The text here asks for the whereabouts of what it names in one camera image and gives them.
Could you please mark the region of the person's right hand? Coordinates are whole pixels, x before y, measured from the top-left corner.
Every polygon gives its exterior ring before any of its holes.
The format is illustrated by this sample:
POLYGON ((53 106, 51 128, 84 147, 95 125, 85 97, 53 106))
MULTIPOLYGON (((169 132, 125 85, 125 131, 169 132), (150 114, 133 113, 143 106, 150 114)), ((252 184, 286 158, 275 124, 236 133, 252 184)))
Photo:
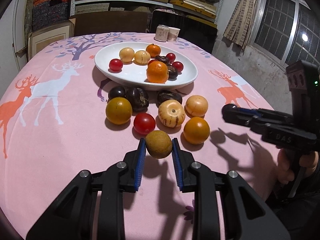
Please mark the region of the person's right hand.
MULTIPOLYGON (((306 168, 305 176, 311 176, 317 169, 319 161, 318 152, 311 152, 308 155, 301 156, 299 165, 306 168)), ((291 161, 289 160, 289 154, 284 148, 281 148, 278 153, 278 167, 277 178, 281 184, 288 184, 295 178, 294 172, 291 169, 291 161)))

